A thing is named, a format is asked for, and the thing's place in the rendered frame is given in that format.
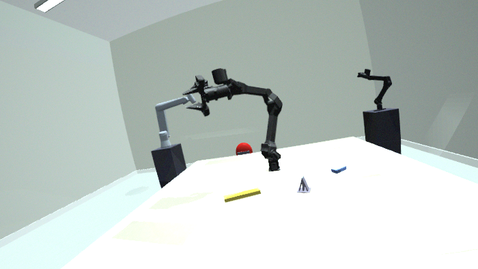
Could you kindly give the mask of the small blue block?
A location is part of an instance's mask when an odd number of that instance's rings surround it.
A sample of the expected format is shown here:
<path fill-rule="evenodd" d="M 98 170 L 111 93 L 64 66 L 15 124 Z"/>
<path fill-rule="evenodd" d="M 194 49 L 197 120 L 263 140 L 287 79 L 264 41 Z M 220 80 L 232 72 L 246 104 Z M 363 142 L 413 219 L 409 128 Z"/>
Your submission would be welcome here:
<path fill-rule="evenodd" d="M 339 165 L 339 166 L 337 166 L 337 167 L 332 168 L 332 169 L 331 169 L 331 173 L 340 173 L 340 172 L 342 172 L 342 171 L 344 171 L 344 170 L 346 170 L 346 169 L 347 169 L 346 166 Z"/>

